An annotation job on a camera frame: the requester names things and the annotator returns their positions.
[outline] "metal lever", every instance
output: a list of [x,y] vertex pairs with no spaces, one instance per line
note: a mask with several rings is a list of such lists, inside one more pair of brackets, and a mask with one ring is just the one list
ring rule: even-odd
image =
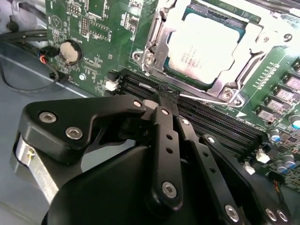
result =
[[154,214],[165,217],[178,211],[183,203],[179,140],[173,130],[173,115],[167,109],[158,106],[151,120],[156,136],[152,143],[154,168],[151,194],[146,203]]
[[184,149],[193,151],[196,157],[200,171],[210,191],[218,219],[222,222],[222,224],[244,224],[238,207],[210,149],[206,145],[198,142],[198,137],[187,119],[177,117],[176,123],[180,131],[180,136],[183,138],[183,142],[185,144]]
[[241,199],[246,217],[256,225],[291,225],[290,214],[264,191],[241,164],[211,135],[202,141],[211,150],[228,187]]

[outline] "integrated circuit chip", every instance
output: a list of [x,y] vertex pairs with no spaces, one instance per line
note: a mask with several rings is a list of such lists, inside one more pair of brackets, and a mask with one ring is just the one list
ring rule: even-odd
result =
[[284,89],[279,89],[275,96],[282,100],[289,101],[293,98],[294,94]]
[[300,90],[300,80],[297,79],[296,77],[291,76],[290,79],[288,79],[285,84],[286,86],[289,86],[296,90]]
[[169,67],[195,80],[211,84],[221,71],[229,70],[234,63],[232,53],[239,38],[238,31],[190,13],[171,35]]
[[266,106],[274,111],[279,111],[280,109],[282,109],[283,107],[283,104],[281,104],[280,102],[277,102],[273,99],[271,99],[267,104]]
[[257,113],[257,116],[262,118],[263,120],[269,121],[270,119],[272,119],[274,114],[272,114],[266,110],[260,109]]

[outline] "metal bolt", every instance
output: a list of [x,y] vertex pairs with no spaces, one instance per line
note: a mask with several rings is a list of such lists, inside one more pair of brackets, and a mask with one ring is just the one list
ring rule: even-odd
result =
[[79,74],[79,79],[84,81],[86,80],[86,75],[85,74]]
[[230,89],[226,89],[222,92],[222,98],[225,100],[229,100],[233,97],[233,92]]
[[134,54],[133,58],[138,61],[140,60],[141,56],[139,54]]
[[44,123],[54,123],[57,120],[56,116],[51,112],[42,112],[38,117]]
[[277,210],[277,213],[278,213],[279,217],[280,217],[283,221],[285,221],[285,222],[288,221],[286,215],[285,215],[282,211]]
[[168,197],[168,198],[175,198],[177,196],[177,190],[174,187],[173,184],[170,182],[164,182],[162,185],[163,193]]
[[275,214],[274,214],[271,210],[266,209],[266,213],[267,213],[268,217],[269,217],[272,221],[274,221],[274,222],[277,221],[277,218],[276,218]]
[[226,214],[229,216],[229,218],[233,221],[233,222],[238,222],[239,221],[239,215],[237,213],[237,211],[234,209],[234,207],[232,207],[231,205],[226,205],[225,206],[225,211]]
[[284,42],[289,42],[293,38],[293,36],[291,34],[285,34],[283,38]]
[[185,125],[189,125],[189,122],[188,122],[188,120],[186,120],[186,119],[182,119],[182,122],[183,122]]
[[235,105],[241,105],[241,104],[242,104],[242,102],[241,102],[241,100],[239,100],[239,99],[236,99],[236,100],[234,101],[234,104],[235,104]]
[[139,103],[138,101],[133,101],[133,104],[134,104],[135,106],[137,106],[137,107],[141,107],[141,106],[142,106],[142,104]]
[[208,137],[207,139],[209,140],[210,143],[212,143],[212,144],[215,143],[215,140],[212,137]]
[[163,112],[164,115],[169,115],[169,112],[166,109],[162,109],[161,111]]
[[83,132],[77,127],[69,127],[68,129],[66,129],[66,135],[72,140],[79,140],[80,138],[82,138]]
[[148,53],[148,54],[146,55],[146,63],[147,63],[148,65],[151,65],[151,64],[154,63],[154,55],[153,55],[152,53]]

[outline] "wire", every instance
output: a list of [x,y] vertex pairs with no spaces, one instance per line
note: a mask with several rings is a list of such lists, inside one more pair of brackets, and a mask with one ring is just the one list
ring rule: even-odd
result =
[[45,86],[45,87],[42,87],[42,88],[37,88],[37,89],[32,89],[32,90],[26,90],[26,89],[20,89],[20,88],[16,88],[16,87],[11,86],[11,85],[7,82],[7,80],[6,80],[6,78],[5,78],[5,74],[4,74],[4,71],[3,71],[3,64],[2,64],[2,61],[1,61],[1,60],[0,60],[0,77],[1,77],[1,79],[2,79],[2,81],[3,81],[3,83],[4,83],[4,85],[5,85],[7,88],[9,88],[9,89],[11,89],[11,90],[13,90],[13,91],[15,91],[15,92],[18,92],[18,93],[21,93],[21,94],[39,93],[39,92],[42,92],[42,91],[45,91],[45,90],[48,90],[48,89],[52,88],[52,87],[56,84],[56,82],[58,81],[58,79],[59,79],[59,74],[58,74],[58,72],[55,70],[55,68],[52,67],[51,65],[47,64],[47,63],[45,63],[45,65],[46,65],[49,69],[51,69],[51,70],[53,71],[53,73],[55,74],[55,79],[53,80],[53,82],[52,82],[51,84],[49,84],[49,85],[47,85],[47,86]]

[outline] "black ram slot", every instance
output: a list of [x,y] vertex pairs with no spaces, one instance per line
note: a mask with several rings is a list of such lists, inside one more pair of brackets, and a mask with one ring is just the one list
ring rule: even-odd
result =
[[[115,91],[117,95],[132,94],[143,100],[150,99],[153,92],[139,84],[143,83],[152,88],[159,85],[158,82],[127,69],[113,76],[119,81]],[[189,98],[179,98],[178,110],[181,116],[192,123],[198,136],[214,135],[226,148],[234,152],[235,156],[253,152],[267,138],[264,132]]]

